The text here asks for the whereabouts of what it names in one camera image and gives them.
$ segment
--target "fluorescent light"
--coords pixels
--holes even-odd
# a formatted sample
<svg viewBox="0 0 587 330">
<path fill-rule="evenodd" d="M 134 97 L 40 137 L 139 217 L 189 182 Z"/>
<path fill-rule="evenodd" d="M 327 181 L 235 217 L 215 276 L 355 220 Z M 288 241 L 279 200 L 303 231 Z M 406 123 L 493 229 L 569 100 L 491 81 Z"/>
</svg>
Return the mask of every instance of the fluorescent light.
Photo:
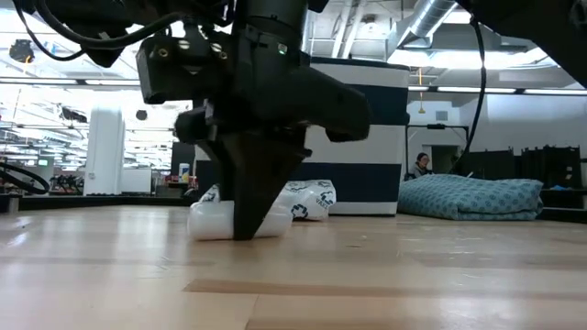
<svg viewBox="0 0 587 330">
<path fill-rule="evenodd" d="M 453 10 L 450 14 L 442 21 L 446 24 L 469 24 L 471 22 L 471 14 L 466 11 Z"/>
<path fill-rule="evenodd" d="M 515 88 L 485 88 L 485 92 L 489 94 L 513 94 L 515 93 Z"/>
<path fill-rule="evenodd" d="M 25 156 L 25 155 L 0 155 L 0 157 L 6 157 L 9 160 L 37 160 L 37 156 Z"/>
<path fill-rule="evenodd" d="M 0 83 L 26 83 L 26 84 L 77 84 L 74 79 L 38 79 L 38 78 L 0 78 Z"/>
<path fill-rule="evenodd" d="M 113 79 L 113 80 L 86 80 L 87 84 L 103 86 L 140 86 L 135 80 Z"/>
<path fill-rule="evenodd" d="M 481 91 L 479 87 L 438 87 L 439 92 L 446 93 L 478 93 Z"/>
<path fill-rule="evenodd" d="M 410 92 L 425 92 L 428 90 L 428 86 L 408 86 Z"/>
<path fill-rule="evenodd" d="M 526 89 L 524 94 L 533 95 L 587 95 L 587 90 L 564 90 L 564 89 Z"/>
</svg>

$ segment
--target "ceiling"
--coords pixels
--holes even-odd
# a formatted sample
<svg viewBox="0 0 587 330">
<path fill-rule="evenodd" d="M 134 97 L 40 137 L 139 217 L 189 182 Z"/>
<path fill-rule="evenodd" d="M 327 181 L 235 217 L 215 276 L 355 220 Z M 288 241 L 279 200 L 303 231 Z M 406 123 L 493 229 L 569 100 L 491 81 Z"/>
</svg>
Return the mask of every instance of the ceiling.
<svg viewBox="0 0 587 330">
<path fill-rule="evenodd" d="M 343 27 L 345 34 L 341 48 L 350 39 L 355 20 L 359 20 L 358 32 L 351 43 L 349 55 L 354 59 L 397 62 L 412 67 L 411 84 L 433 84 L 443 86 L 478 86 L 480 74 L 479 55 L 471 45 L 472 28 L 466 24 L 468 14 L 454 10 L 434 34 L 432 48 L 412 49 L 406 47 L 390 51 L 388 39 L 403 19 L 410 19 L 414 12 L 415 0 L 367 1 L 361 16 L 357 16 L 358 0 L 349 10 L 349 20 L 343 22 L 347 1 L 331 0 L 320 15 L 309 15 L 307 25 L 306 51 L 312 56 L 331 57 L 338 31 Z M 36 51 L 36 58 L 30 64 L 12 60 L 8 56 L 10 46 L 17 39 L 28 39 L 28 35 L 12 7 L 12 1 L 0 0 L 0 76 L 62 79 L 125 79 L 138 78 L 135 54 L 138 44 L 127 47 L 112 68 L 97 66 L 86 56 L 70 62 L 50 60 Z M 57 55 L 69 55 L 79 49 L 77 45 L 57 35 L 35 16 L 27 16 L 28 23 L 47 48 Z M 181 25 L 173 25 L 175 36 L 183 35 Z M 523 70 L 489 70 L 488 86 L 491 87 L 565 87 L 574 83 L 572 78 L 556 63 L 527 40 L 500 38 L 489 30 L 490 39 L 501 42 L 495 51 L 490 51 L 488 60 L 499 61 L 504 56 L 516 59 L 517 63 L 530 63 Z M 117 91 L 112 88 L 85 89 L 64 87 L 40 87 L 0 84 L 0 155 L 47 154 L 61 157 L 59 164 L 64 167 L 83 165 L 87 148 L 87 125 L 73 123 L 62 118 L 62 109 L 71 109 L 89 118 L 94 104 L 101 99 L 116 99 L 122 106 L 127 120 L 127 166 L 151 166 L 166 168 L 171 162 L 171 143 L 175 140 L 172 127 L 175 117 L 184 111 L 189 103 L 172 103 L 163 106 L 146 106 L 138 90 Z M 427 100 L 447 99 L 445 94 L 430 95 Z M 139 109 L 148 110 L 149 117 L 138 121 Z"/>
</svg>

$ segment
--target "hanging cable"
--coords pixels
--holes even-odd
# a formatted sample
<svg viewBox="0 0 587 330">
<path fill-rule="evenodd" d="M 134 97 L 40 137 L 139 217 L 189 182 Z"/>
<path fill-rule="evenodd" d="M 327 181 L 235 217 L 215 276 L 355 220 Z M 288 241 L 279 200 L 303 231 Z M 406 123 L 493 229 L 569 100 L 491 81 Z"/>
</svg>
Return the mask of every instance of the hanging cable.
<svg viewBox="0 0 587 330">
<path fill-rule="evenodd" d="M 471 144 L 473 139 L 475 138 L 475 132 L 477 131 L 477 124 L 479 123 L 479 117 L 481 116 L 481 111 L 483 108 L 483 99 L 485 98 L 485 87 L 487 86 L 487 69 L 485 68 L 485 46 L 483 44 L 483 35 L 481 33 L 481 24 L 475 17 L 471 18 L 471 25 L 475 29 L 475 36 L 477 37 L 477 43 L 479 44 L 479 56 L 481 57 L 481 90 L 479 91 L 479 101 L 477 102 L 477 109 L 475 110 L 475 117 L 473 118 L 473 122 L 471 125 L 471 133 L 469 134 L 469 139 L 467 140 L 467 145 L 465 149 L 460 154 L 457 161 L 452 164 L 452 168 L 450 172 L 453 173 L 457 166 L 462 162 L 462 160 L 467 157 L 471 150 Z"/>
<path fill-rule="evenodd" d="M 7 164 L 5 162 L 0 162 L 0 169 L 5 169 L 5 170 L 0 170 L 0 179 L 4 180 L 5 182 L 14 184 L 16 187 L 24 190 L 25 192 L 34 193 L 34 194 L 45 194 L 45 193 L 49 192 L 49 189 L 50 189 L 49 184 L 45 181 L 45 179 L 41 178 L 40 176 L 38 176 L 37 174 L 35 174 L 33 172 L 20 169 L 16 166 Z M 40 185 L 43 187 L 43 189 L 36 188 L 35 186 L 33 186 L 30 183 L 26 183 L 22 180 L 15 178 L 14 176 L 8 174 L 6 172 L 6 170 L 15 171 L 17 173 L 21 173 L 21 174 L 28 176 L 29 178 L 33 179 L 34 181 L 40 183 Z"/>
<path fill-rule="evenodd" d="M 25 18 L 25 14 L 22 11 L 22 5 L 20 4 L 21 0 L 12 0 L 12 3 L 15 5 L 15 10 L 17 11 L 18 18 L 20 18 L 20 21 L 25 26 L 25 30 L 27 31 L 28 36 L 33 40 L 33 43 L 40 49 L 41 52 L 43 52 L 43 54 L 49 56 L 50 58 L 56 61 L 73 61 L 85 54 L 84 50 L 77 51 L 72 55 L 65 57 L 56 56 L 53 53 L 51 53 L 48 49 L 45 48 L 45 46 L 43 46 L 43 44 L 39 41 L 37 36 L 35 36 L 35 33 L 28 27 L 27 19 Z"/>
<path fill-rule="evenodd" d="M 35 6 L 39 15 L 47 25 L 54 29 L 57 33 L 65 37 L 66 39 L 80 44 L 83 47 L 87 47 L 93 50 L 120 50 L 128 45 L 132 45 L 139 42 L 165 28 L 170 24 L 180 20 L 183 15 L 179 13 L 171 13 L 165 15 L 153 23 L 135 31 L 124 37 L 110 38 L 110 39 L 99 39 L 99 38 L 87 38 L 78 33 L 75 33 L 65 27 L 57 17 L 55 17 L 47 7 L 46 0 L 36 0 Z"/>
</svg>

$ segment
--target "ceiling light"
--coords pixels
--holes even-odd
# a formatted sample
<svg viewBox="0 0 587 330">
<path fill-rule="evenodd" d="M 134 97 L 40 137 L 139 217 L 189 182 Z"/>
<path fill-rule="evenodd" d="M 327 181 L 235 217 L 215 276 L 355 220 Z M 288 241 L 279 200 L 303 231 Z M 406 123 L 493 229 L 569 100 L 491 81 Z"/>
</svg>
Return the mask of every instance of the ceiling light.
<svg viewBox="0 0 587 330">
<path fill-rule="evenodd" d="M 91 85 L 104 86 L 140 86 L 138 80 L 113 79 L 113 80 L 86 80 L 85 83 Z"/>
<path fill-rule="evenodd" d="M 485 88 L 485 92 L 488 94 L 513 94 L 515 93 L 515 88 Z"/>
<path fill-rule="evenodd" d="M 445 93 L 478 93 L 481 91 L 479 87 L 438 87 L 439 92 Z"/>
<path fill-rule="evenodd" d="M 9 160 L 37 160 L 37 156 L 29 155 L 0 155 L 0 158 L 7 158 Z"/>
<path fill-rule="evenodd" d="M 74 79 L 42 79 L 42 78 L 0 78 L 0 83 L 23 83 L 41 85 L 75 85 Z"/>
<path fill-rule="evenodd" d="M 526 89 L 524 94 L 533 95 L 587 95 L 587 90 L 564 90 L 564 89 Z"/>
<path fill-rule="evenodd" d="M 409 86 L 408 90 L 410 92 L 425 92 L 428 90 L 428 86 Z"/>
</svg>

